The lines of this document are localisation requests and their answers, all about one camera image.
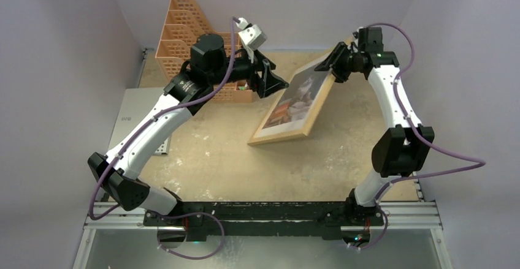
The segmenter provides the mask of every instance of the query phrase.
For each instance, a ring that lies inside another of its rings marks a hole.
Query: plywood surface
[[[323,53],[266,53],[285,78]],[[140,87],[167,80],[148,55]],[[153,156],[141,178],[183,200],[344,200],[371,169],[384,132],[377,98],[362,74],[334,84],[309,137],[248,146],[276,93],[252,104],[208,103],[173,134],[168,156]],[[417,200],[412,182],[385,200]]]

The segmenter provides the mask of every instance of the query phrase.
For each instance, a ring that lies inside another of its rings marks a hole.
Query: silver laptop
[[[129,88],[124,92],[123,103],[117,115],[109,149],[120,143],[152,110],[164,88]],[[168,154],[170,138],[155,151],[156,155]]]

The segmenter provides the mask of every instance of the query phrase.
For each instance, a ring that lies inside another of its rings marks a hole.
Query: framed picture
[[[289,87],[267,112],[250,138],[249,145],[279,142],[309,135],[335,80],[330,72],[314,71],[314,68],[326,57],[327,54],[295,71]]]

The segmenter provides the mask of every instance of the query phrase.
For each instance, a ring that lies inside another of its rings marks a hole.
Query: white wall
[[[70,268],[140,48],[116,0],[0,0],[0,267]]]
[[[414,0],[401,27],[417,59],[403,78],[435,142],[488,165],[423,180],[455,268],[520,268],[520,0]],[[400,61],[409,49],[395,37]],[[431,151],[421,173],[462,166]]]
[[[362,25],[399,24],[412,0],[196,0],[218,31],[245,17],[268,36],[264,49],[324,49]],[[118,0],[139,43],[156,47],[169,0]]]

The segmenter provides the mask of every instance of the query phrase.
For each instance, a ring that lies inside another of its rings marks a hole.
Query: picture frame
[[[325,53],[294,71],[289,87],[269,108],[248,145],[280,142],[309,135],[335,80],[330,71],[314,71],[327,56],[328,53]]]

